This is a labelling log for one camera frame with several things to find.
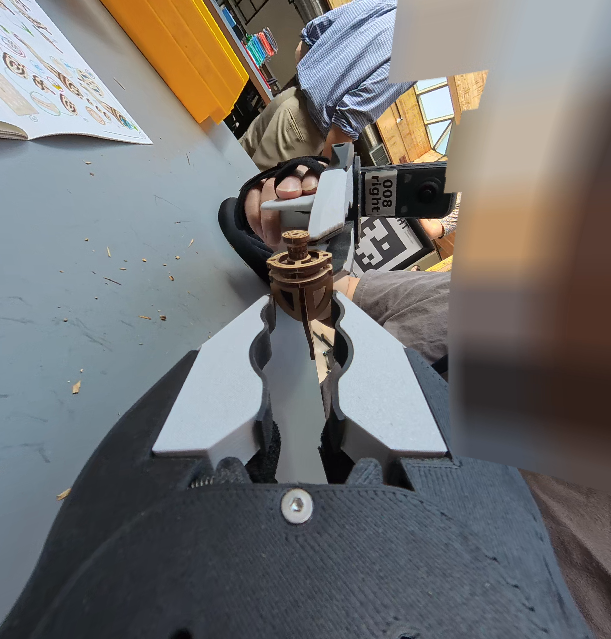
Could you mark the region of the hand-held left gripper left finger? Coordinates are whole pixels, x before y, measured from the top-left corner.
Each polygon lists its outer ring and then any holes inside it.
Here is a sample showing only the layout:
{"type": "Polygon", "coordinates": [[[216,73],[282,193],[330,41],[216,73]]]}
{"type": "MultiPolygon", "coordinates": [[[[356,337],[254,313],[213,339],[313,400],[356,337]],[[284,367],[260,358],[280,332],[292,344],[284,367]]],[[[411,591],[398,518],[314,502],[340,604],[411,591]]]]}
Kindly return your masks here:
{"type": "Polygon", "coordinates": [[[276,310],[264,295],[205,342],[166,418],[152,452],[247,463],[268,452],[272,434],[263,373],[271,358],[276,310]]]}

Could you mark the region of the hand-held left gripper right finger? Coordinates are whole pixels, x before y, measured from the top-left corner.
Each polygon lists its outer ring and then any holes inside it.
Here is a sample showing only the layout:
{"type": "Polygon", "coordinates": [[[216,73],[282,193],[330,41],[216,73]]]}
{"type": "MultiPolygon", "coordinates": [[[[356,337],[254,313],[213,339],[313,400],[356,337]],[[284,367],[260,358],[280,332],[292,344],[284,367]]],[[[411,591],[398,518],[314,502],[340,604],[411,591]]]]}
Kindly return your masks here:
{"type": "Polygon", "coordinates": [[[442,458],[448,448],[401,342],[340,292],[333,294],[331,409],[334,452],[352,461],[442,458]]]}

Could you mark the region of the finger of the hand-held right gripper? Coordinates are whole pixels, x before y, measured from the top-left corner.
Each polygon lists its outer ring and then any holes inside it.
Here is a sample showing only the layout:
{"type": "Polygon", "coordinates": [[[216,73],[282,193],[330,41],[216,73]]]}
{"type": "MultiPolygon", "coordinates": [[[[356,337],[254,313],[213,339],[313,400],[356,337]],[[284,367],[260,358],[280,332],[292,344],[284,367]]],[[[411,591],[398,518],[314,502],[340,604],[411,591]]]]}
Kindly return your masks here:
{"type": "Polygon", "coordinates": [[[343,228],[331,237],[329,252],[332,254],[333,278],[350,274],[358,246],[359,228],[360,224],[357,222],[345,222],[343,228]]]}
{"type": "Polygon", "coordinates": [[[344,228],[353,205],[355,170],[329,168],[320,176],[309,217],[310,242],[326,242],[344,228]]]}

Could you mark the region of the round wooden model assembly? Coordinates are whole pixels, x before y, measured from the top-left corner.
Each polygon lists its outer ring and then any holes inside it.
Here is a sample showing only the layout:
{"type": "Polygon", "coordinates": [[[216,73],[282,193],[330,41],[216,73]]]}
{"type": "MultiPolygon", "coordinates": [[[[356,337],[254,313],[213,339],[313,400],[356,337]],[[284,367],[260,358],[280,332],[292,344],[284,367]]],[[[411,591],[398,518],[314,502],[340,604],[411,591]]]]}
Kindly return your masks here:
{"type": "Polygon", "coordinates": [[[333,293],[332,254],[311,248],[306,230],[289,230],[282,237],[287,250],[267,260],[271,292],[284,312],[303,325],[310,358],[314,360],[310,322],[329,310],[333,293]]]}

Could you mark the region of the person's right hand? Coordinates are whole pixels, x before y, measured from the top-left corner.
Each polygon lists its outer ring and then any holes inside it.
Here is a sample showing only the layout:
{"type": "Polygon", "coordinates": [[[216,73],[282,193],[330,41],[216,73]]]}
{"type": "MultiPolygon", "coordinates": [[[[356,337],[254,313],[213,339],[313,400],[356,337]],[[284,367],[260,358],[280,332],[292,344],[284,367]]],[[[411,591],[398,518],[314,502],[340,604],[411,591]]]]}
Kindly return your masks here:
{"type": "Polygon", "coordinates": [[[261,205],[275,199],[290,200],[316,193],[319,177],[311,169],[299,165],[282,181],[276,178],[261,180],[250,189],[245,198],[246,220],[253,232],[265,244],[276,250],[281,241],[280,212],[262,210],[261,205]]]}

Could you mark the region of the scattered wood splinters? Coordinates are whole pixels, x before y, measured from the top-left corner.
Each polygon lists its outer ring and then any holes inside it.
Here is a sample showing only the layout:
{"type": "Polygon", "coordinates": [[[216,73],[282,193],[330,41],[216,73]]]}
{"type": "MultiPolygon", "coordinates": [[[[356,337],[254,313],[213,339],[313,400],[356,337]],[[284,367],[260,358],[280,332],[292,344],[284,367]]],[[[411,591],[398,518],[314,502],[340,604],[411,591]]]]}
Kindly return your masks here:
{"type": "Polygon", "coordinates": [[[69,488],[93,448],[195,335],[198,281],[193,179],[205,136],[158,76],[129,97],[151,146],[109,142],[84,151],[67,195],[80,196],[62,233],[51,312],[60,347],[55,389],[59,430],[52,458],[69,488]]]}

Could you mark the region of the stack of coloured bins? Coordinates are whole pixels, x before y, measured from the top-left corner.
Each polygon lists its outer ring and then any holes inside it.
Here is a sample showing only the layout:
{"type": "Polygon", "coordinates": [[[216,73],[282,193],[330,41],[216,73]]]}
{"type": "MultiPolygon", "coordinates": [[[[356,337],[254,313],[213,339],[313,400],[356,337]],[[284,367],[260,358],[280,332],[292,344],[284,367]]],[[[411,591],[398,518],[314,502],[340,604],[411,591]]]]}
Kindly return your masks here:
{"type": "Polygon", "coordinates": [[[278,52],[277,43],[269,28],[263,28],[259,33],[247,34],[245,48],[258,67],[278,52]]]}

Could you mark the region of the yellow plastic bin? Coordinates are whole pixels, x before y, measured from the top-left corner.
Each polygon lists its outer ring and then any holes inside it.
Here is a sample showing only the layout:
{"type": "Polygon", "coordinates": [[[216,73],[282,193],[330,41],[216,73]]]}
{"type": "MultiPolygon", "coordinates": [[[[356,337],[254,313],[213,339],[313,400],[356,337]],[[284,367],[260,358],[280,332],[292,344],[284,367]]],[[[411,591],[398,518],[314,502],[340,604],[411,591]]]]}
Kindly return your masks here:
{"type": "Polygon", "coordinates": [[[248,80],[202,1],[103,1],[196,122],[222,122],[248,80]]]}

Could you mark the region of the illustrated instruction booklet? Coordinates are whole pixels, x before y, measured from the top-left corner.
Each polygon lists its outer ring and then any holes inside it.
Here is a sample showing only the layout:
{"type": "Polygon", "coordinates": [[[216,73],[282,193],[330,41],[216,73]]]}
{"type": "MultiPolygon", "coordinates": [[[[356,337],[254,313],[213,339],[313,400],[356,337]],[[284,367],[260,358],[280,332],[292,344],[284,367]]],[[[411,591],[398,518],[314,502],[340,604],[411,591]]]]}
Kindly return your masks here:
{"type": "Polygon", "coordinates": [[[0,138],[149,137],[35,1],[0,1],[0,138]]]}

